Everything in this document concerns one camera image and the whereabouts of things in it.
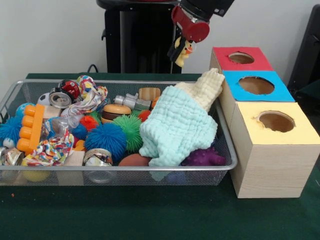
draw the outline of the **yellow box top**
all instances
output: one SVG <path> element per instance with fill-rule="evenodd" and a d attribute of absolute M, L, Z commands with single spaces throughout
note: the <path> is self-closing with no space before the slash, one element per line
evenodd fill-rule
<path fill-rule="evenodd" d="M 320 137 L 296 102 L 237 102 L 255 145 L 320 145 Z"/>

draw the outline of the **wire mesh basket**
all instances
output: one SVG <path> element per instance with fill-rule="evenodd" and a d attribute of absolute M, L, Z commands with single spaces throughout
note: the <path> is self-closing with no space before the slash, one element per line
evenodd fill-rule
<path fill-rule="evenodd" d="M 28 79 L 13 84 L 0 103 L 1 122 L 16 113 L 23 103 L 36 103 L 39 96 L 56 87 L 61 80 Z M 98 86 L 108 89 L 108 98 L 135 94 L 140 88 L 154 87 L 163 91 L 176 81 L 96 80 Z M 226 158 L 224 166 L 176 167 L 99 167 L 99 166 L 0 166 L 0 186 L 164 186 L 212 185 L 217 186 L 228 170 L 237 165 L 237 155 L 218 100 L 209 114 L 218 123 L 214 147 Z M 161 181 L 151 172 L 166 175 Z"/>

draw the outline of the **green spiky ball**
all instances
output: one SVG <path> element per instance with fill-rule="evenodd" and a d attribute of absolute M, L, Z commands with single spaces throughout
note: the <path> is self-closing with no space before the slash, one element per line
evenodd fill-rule
<path fill-rule="evenodd" d="M 141 110 L 133 110 L 133 111 L 131 112 L 131 115 L 132 115 L 132 116 L 135 116 L 135 117 L 138 117 L 140 113 L 141 113 Z"/>
<path fill-rule="evenodd" d="M 101 114 L 97 111 L 90 112 L 87 115 L 93 117 L 98 122 L 98 124 L 101 124 Z"/>
<path fill-rule="evenodd" d="M 140 136 L 140 118 L 130 115 L 118 116 L 113 120 L 115 125 L 118 125 L 122 128 L 126 137 L 126 150 L 129 152 L 138 151 L 143 144 L 143 141 Z"/>

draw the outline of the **blue box top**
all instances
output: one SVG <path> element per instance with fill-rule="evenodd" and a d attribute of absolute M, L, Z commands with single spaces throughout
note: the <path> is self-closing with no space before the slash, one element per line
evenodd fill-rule
<path fill-rule="evenodd" d="M 223 71 L 234 99 L 239 102 L 294 102 L 275 71 Z"/>

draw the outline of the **cream knit fabric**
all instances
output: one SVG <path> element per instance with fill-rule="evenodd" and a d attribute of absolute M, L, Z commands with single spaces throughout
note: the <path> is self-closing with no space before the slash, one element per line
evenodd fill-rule
<path fill-rule="evenodd" d="M 176 88 L 184 90 L 200 106 L 209 112 L 211 105 L 222 92 L 222 83 L 225 76 L 219 73 L 217 68 L 206 71 L 196 83 L 179 82 Z"/>

